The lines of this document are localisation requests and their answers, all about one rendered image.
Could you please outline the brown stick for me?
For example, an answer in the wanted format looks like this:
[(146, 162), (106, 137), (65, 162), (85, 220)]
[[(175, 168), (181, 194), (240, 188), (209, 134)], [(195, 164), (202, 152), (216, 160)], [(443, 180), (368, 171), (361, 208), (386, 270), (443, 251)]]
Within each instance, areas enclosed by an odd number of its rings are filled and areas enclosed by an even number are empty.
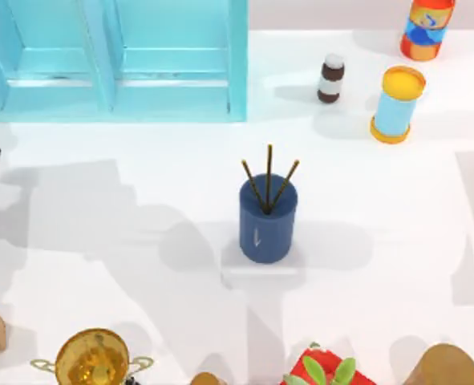
[(270, 183), (271, 183), (271, 172), (272, 172), (272, 159), (273, 159), (273, 145), (268, 144), (267, 146), (267, 163), (266, 163), (266, 177), (265, 177), (265, 213), (269, 214), (271, 210), (270, 204)]
[(281, 184), (281, 187), (279, 188), (278, 192), (276, 193), (276, 196), (274, 197), (272, 203), (269, 205), (269, 211), (272, 212), (277, 203), (280, 200), (280, 197), (282, 196), (283, 192), (285, 191), (287, 185), (290, 182), (291, 177), (295, 173), (296, 169), (298, 168), (300, 164), (300, 160), (295, 160), (292, 164), (292, 167), (290, 168), (287, 176), (283, 179), (283, 182)]
[(258, 204), (259, 204), (259, 206), (260, 206), (261, 211), (262, 211), (263, 213), (266, 213), (267, 206), (266, 206), (265, 202), (263, 201), (263, 199), (262, 199), (262, 197), (261, 197), (261, 194), (259, 193), (259, 190), (257, 189), (255, 180), (254, 180), (254, 178), (253, 178), (253, 175), (252, 175), (252, 173), (251, 173), (251, 171), (250, 171), (250, 169), (249, 169), (249, 166), (248, 166), (246, 160), (242, 160), (242, 161), (241, 161), (241, 164), (242, 164), (242, 166), (243, 166), (243, 168), (244, 168), (244, 170), (245, 170), (245, 173), (246, 173), (246, 175), (247, 175), (247, 177), (248, 177), (249, 184), (250, 184), (250, 186), (251, 186), (251, 188), (252, 188), (252, 190), (253, 190), (253, 192), (254, 192), (254, 194), (255, 194), (255, 197), (257, 198), (257, 201), (258, 201)]

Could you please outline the gold trophy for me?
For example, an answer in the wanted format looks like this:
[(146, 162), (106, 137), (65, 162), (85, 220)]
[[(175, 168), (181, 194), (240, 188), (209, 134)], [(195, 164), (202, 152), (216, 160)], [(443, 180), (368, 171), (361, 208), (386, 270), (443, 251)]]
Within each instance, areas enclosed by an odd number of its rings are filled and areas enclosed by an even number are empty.
[(153, 363), (147, 356), (131, 359), (126, 342), (104, 328), (74, 334), (63, 344), (54, 362), (30, 361), (33, 368), (53, 374), (58, 385), (126, 385)]

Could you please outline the small brown round object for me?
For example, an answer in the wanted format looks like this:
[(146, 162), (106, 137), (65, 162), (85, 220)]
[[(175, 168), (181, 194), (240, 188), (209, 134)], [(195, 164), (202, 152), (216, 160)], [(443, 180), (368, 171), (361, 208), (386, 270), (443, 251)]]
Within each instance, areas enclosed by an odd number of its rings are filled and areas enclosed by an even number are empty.
[(227, 385), (226, 382), (219, 379), (215, 374), (207, 371), (197, 373), (189, 385)]

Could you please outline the light blue rack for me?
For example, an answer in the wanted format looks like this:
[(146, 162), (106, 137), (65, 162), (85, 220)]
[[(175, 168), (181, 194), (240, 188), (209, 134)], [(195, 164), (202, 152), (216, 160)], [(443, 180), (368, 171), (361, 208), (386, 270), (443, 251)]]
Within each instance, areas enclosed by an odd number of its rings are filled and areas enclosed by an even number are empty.
[(0, 122), (241, 122), (249, 0), (0, 0)]

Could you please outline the yellow and light blue can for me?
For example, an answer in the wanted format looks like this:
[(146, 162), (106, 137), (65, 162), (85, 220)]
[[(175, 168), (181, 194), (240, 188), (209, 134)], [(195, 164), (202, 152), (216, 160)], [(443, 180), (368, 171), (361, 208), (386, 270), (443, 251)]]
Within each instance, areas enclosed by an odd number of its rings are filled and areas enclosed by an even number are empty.
[(411, 130), (411, 118), (425, 86), (423, 74), (415, 68), (388, 68), (383, 75), (378, 107), (370, 123), (373, 137), (386, 144), (403, 142)]

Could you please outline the brown and white bottle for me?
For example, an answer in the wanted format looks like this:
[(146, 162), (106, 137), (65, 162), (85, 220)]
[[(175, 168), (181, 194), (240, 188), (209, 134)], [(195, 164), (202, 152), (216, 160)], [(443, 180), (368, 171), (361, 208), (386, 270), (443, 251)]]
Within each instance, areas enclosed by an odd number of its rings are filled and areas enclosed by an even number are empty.
[(321, 67), (318, 82), (318, 99), (323, 103), (334, 103), (342, 90), (342, 80), (345, 74), (345, 63), (341, 56), (328, 54)]

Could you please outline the red and blue can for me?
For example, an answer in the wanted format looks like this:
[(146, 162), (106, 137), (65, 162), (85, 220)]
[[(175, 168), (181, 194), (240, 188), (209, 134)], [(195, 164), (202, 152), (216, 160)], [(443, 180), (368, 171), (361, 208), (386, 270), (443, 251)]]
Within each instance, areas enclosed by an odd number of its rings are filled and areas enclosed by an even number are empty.
[(401, 52), (415, 61), (433, 60), (439, 53), (456, 0), (412, 0)]

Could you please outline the brown wooden cylinder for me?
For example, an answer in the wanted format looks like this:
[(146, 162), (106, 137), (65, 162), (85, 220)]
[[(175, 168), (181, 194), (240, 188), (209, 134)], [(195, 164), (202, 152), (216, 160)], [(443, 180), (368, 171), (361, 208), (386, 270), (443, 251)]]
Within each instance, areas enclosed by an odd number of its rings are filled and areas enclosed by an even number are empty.
[(435, 344), (422, 354), (402, 385), (474, 385), (474, 361), (455, 345)]

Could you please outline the dark blue cylindrical holder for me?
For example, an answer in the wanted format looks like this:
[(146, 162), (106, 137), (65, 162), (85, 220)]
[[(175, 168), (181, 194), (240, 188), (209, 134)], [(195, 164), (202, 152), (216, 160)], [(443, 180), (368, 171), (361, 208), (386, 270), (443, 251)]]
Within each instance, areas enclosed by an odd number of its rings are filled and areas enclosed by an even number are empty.
[(243, 254), (256, 263), (272, 264), (290, 251), (298, 193), (288, 184), (272, 213), (265, 214), (249, 181), (240, 189), (239, 243)]

